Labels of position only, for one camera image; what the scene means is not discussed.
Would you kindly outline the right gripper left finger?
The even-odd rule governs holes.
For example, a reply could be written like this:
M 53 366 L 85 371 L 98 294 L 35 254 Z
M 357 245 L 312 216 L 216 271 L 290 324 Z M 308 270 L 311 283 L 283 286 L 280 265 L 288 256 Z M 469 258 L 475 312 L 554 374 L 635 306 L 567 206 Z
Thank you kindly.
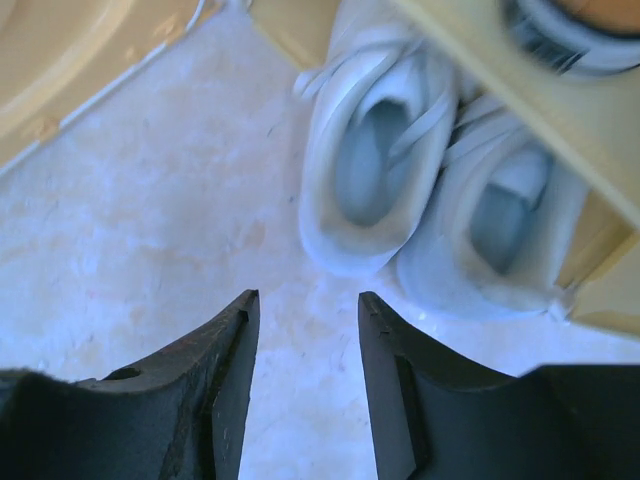
M 260 324 L 247 290 L 103 379 L 1 374 L 5 479 L 235 479 Z

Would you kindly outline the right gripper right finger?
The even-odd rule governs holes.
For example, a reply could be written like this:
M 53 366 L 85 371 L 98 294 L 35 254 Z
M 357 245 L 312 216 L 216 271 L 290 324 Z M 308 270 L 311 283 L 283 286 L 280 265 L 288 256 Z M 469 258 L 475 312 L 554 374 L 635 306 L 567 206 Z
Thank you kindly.
M 358 303 L 377 474 L 382 479 L 635 479 L 639 369 L 544 365 L 512 377 Z

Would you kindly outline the white sneaker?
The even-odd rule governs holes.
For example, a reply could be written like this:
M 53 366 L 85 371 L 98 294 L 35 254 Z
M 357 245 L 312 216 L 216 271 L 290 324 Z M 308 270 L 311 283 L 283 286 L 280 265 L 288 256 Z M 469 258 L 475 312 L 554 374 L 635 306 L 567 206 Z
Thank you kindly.
M 325 63 L 299 75 L 311 100 L 299 230 L 339 276 L 379 271 L 416 230 L 458 105 L 456 69 L 388 1 L 344 1 Z
M 589 187 L 500 100 L 460 112 L 420 225 L 400 250 L 397 278 L 420 308 L 498 320 L 564 320 L 571 290 L 557 280 Z

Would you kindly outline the yellow shoe cabinet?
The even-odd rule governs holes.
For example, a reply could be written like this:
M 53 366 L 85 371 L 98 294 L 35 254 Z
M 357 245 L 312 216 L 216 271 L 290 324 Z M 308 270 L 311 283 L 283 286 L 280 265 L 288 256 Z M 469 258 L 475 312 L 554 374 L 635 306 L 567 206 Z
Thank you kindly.
M 639 332 L 639 76 L 564 80 L 507 37 L 496 1 L 403 1 L 401 10 L 593 188 L 565 276 L 576 324 Z

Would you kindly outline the yellow cabinet door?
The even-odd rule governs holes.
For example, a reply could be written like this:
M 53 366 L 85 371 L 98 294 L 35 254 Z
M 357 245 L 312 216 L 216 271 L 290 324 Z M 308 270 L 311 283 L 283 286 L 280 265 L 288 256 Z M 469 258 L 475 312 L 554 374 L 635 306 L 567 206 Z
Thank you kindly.
M 2 170 L 54 139 L 223 5 L 221 1 L 2 2 Z

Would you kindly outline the orange sneaker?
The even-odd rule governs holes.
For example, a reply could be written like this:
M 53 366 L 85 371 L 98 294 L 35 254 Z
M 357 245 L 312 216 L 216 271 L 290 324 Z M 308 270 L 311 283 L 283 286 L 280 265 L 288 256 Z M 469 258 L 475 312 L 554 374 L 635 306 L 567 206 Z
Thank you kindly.
M 503 1 L 501 16 L 514 44 L 547 70 L 599 79 L 639 67 L 639 35 L 581 20 L 557 1 Z

